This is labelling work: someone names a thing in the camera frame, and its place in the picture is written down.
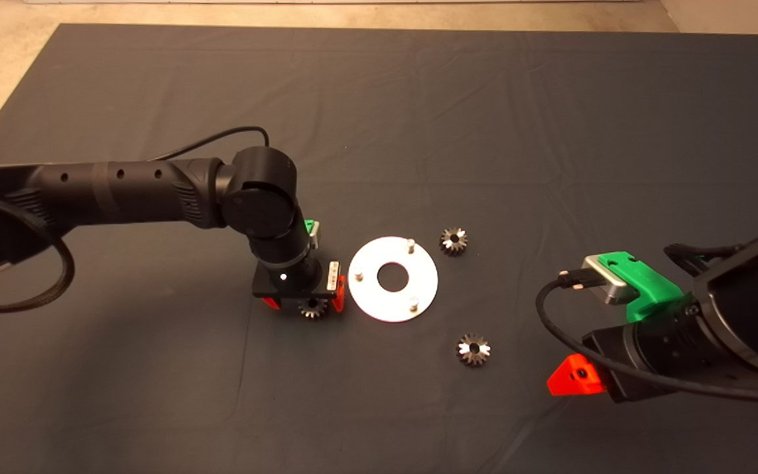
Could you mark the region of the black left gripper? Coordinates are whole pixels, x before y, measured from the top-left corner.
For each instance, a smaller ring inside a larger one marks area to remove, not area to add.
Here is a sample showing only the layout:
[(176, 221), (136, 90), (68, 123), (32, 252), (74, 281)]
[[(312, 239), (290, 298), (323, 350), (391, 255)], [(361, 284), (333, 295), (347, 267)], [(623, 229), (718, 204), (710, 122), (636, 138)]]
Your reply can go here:
[(346, 303), (347, 279), (341, 276), (341, 261), (307, 249), (295, 259), (282, 263), (259, 260), (252, 281), (252, 294), (273, 310), (282, 309), (281, 300), (332, 300), (335, 311)]

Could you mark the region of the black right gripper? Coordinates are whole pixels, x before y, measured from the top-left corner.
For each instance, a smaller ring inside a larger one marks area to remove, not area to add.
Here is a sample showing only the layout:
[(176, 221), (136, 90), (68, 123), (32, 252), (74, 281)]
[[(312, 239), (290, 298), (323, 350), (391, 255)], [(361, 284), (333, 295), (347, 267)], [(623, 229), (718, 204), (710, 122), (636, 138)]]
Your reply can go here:
[[(703, 384), (720, 381), (720, 356), (699, 324), (699, 304), (672, 304), (659, 314), (622, 326), (590, 331), (584, 345), (652, 374)], [(547, 379), (552, 396), (599, 395), (607, 391), (593, 363), (570, 354)]]

